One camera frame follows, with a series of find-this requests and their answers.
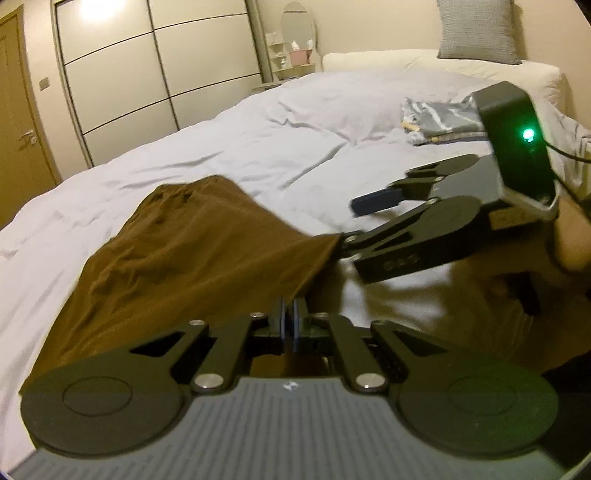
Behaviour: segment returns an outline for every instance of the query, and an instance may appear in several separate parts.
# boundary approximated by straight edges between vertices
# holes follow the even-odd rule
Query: silver bolt head
[[[223,377],[218,374],[201,374],[194,380],[195,385],[204,390],[220,387],[223,384]]]
[[[355,379],[355,382],[362,388],[378,388],[382,387],[386,383],[386,379],[383,375],[367,373],[361,374]]]

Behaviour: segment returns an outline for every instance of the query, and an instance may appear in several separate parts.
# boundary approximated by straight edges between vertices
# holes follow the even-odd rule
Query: brown cloth
[[[159,186],[88,259],[25,385],[181,322],[268,311],[304,293],[338,239],[294,230],[224,177]]]

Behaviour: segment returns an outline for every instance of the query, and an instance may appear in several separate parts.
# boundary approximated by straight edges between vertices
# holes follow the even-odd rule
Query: ridged rubber surface
[[[408,432],[383,398],[353,394],[337,378],[291,383],[243,378],[229,394],[196,399],[172,431],[143,449],[101,460],[39,450],[11,475],[14,480],[552,480],[563,473],[539,451],[485,461],[436,450]]]

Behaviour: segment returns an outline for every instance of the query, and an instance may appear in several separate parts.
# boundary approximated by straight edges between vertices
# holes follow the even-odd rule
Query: gray pillow
[[[513,38],[513,0],[437,0],[440,59],[521,63]]]

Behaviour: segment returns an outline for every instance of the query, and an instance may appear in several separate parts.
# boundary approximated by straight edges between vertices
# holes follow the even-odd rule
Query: sliding wardrobe door
[[[93,165],[211,119],[261,83],[244,0],[63,0],[55,9]]]
[[[246,98],[261,75],[242,0],[150,0],[180,128]]]
[[[64,72],[94,165],[177,131],[146,0],[57,5]]]

